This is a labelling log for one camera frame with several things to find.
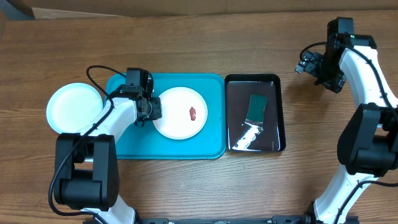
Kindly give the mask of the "pink plate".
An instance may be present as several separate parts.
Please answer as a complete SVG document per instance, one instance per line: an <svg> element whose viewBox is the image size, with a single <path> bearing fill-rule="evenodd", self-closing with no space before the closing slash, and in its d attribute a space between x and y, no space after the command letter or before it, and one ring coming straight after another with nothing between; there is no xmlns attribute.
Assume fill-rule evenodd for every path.
<svg viewBox="0 0 398 224"><path fill-rule="evenodd" d="M184 140L198 134L208 117L208 107L204 98L187 87L174 87L159 96L162 117L153 121L158 132L174 140ZM190 108L196 110L196 120L190 119Z"/></svg>

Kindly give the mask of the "light blue plate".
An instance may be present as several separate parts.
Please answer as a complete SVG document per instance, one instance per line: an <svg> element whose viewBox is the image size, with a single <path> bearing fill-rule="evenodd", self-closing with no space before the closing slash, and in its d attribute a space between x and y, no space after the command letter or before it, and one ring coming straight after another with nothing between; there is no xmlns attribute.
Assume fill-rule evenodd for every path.
<svg viewBox="0 0 398 224"><path fill-rule="evenodd" d="M77 133L103 109L101 95L86 83L70 83L58 89L49 99L46 117L57 133Z"/></svg>

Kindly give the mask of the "green sponge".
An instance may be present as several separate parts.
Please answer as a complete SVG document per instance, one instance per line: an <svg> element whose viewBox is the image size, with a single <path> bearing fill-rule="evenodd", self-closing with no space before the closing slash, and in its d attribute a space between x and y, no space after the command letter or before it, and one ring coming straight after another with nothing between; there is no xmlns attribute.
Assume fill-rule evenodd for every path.
<svg viewBox="0 0 398 224"><path fill-rule="evenodd" d="M266 96L251 94L246 119L252 122L262 123L264 121L264 110L267 102L268 98Z"/></svg>

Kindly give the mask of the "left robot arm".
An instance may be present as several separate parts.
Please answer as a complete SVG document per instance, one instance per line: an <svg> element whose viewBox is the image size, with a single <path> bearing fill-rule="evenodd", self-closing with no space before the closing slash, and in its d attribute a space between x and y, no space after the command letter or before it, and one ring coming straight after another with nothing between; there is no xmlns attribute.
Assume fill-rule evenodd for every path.
<svg viewBox="0 0 398 224"><path fill-rule="evenodd" d="M54 213L136 222L136 210L119 195L116 145L130 125L160 117L160 100L152 92L151 84L122 84L103 101L92 86L71 83L52 95L47 109L59 133L48 192Z"/></svg>

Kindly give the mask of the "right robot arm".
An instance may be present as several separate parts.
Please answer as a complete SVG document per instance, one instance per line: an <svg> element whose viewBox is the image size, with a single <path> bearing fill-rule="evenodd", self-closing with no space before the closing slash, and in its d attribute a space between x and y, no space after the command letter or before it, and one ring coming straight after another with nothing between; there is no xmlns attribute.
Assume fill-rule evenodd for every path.
<svg viewBox="0 0 398 224"><path fill-rule="evenodd" d="M397 169L397 97L379 66L372 36L335 32L323 44L323 55L304 48L295 70L335 93L348 82L356 111L338 140L338 170L301 222L357 223L347 217L357 199Z"/></svg>

